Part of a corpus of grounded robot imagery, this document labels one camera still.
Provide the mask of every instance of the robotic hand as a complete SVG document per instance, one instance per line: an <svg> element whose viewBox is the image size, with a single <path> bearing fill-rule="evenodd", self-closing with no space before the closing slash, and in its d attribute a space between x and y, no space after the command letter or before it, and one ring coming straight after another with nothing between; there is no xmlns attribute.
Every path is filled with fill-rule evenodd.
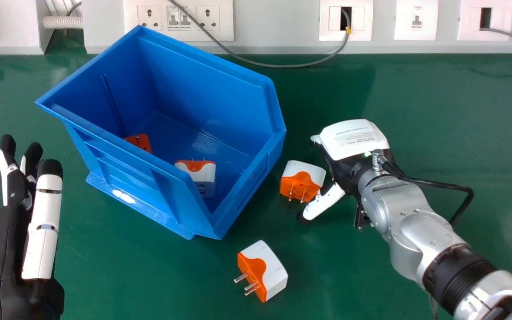
<svg viewBox="0 0 512 320"><path fill-rule="evenodd" d="M0 320L55 320L64 290L54 277L63 169L43 160L33 143L14 158L12 136L0 142L3 207L0 209Z"/></svg>
<svg viewBox="0 0 512 320"><path fill-rule="evenodd" d="M473 198L470 188L410 178L394 163L382 132L364 119L323 129L311 142L333 176L298 215L311 221L344 195L357 199L354 226L373 226L390 247L390 261L456 320L512 320L512 274L474 253L452 225ZM461 190L468 197L448 222L418 185Z"/></svg>

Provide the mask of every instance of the power outlet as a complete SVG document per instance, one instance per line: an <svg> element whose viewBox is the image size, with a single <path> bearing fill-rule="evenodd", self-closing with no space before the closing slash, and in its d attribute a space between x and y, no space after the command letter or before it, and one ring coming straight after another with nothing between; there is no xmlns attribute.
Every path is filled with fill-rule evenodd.
<svg viewBox="0 0 512 320"><path fill-rule="evenodd" d="M436 40L438 0L396 0L394 40Z"/></svg>
<svg viewBox="0 0 512 320"><path fill-rule="evenodd" d="M461 0L457 40L508 41L506 35L480 31L484 24L485 27L488 25L490 28L510 32L512 0Z"/></svg>
<svg viewBox="0 0 512 320"><path fill-rule="evenodd" d="M349 41L370 41L372 38L373 0L321 0L319 41L341 41L345 36L341 8L351 12Z"/></svg>
<svg viewBox="0 0 512 320"><path fill-rule="evenodd" d="M138 24L152 30L163 30L161 6L138 6Z"/></svg>
<svg viewBox="0 0 512 320"><path fill-rule="evenodd" d="M208 31L220 30L219 6L197 6L197 21Z"/></svg>
<svg viewBox="0 0 512 320"><path fill-rule="evenodd" d="M167 0L122 1L126 32L132 30L137 24L146 24L146 27L177 40L211 41L203 30L194 26L193 21L184 12ZM217 40L234 41L233 0L178 0L178 3L201 24L204 24L204 28Z"/></svg>

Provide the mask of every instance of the green table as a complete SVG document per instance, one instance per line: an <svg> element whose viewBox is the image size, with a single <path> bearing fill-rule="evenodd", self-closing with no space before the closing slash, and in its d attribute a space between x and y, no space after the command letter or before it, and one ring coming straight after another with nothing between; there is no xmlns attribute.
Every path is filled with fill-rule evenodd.
<svg viewBox="0 0 512 320"><path fill-rule="evenodd" d="M323 165L309 136L358 117L382 129L411 176L474 187L458 233L512 271L512 55L347 55L307 69L255 68L276 84L288 128L284 153L225 239L187 241L86 184L64 127L35 107L91 59L80 33L60 35L45 56L0 57L0 136L12 134L18 152L38 140L46 157L63 163L56 259L63 319L430 319L428 297L392 269L384 240L352 227L353 199L300 225L300 205L278 194L288 160ZM445 217L463 199L443 190L427 196ZM236 253L259 239L290 276L266 304L232 282Z"/></svg>

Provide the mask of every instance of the white flexible hose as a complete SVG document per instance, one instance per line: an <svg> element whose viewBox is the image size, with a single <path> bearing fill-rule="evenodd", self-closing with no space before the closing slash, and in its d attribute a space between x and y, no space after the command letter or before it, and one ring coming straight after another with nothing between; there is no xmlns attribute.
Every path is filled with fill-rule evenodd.
<svg viewBox="0 0 512 320"><path fill-rule="evenodd" d="M45 29L82 29L81 16L43 16Z"/></svg>

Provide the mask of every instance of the blue container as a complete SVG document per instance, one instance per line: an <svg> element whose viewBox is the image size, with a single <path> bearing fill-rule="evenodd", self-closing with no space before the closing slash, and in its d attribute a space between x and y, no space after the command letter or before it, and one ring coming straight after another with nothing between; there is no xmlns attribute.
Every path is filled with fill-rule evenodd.
<svg viewBox="0 0 512 320"><path fill-rule="evenodd" d="M222 239L286 135L269 78L141 26L36 103L63 121L88 184L186 239ZM123 139L144 133L153 154ZM214 198L183 159L217 163Z"/></svg>

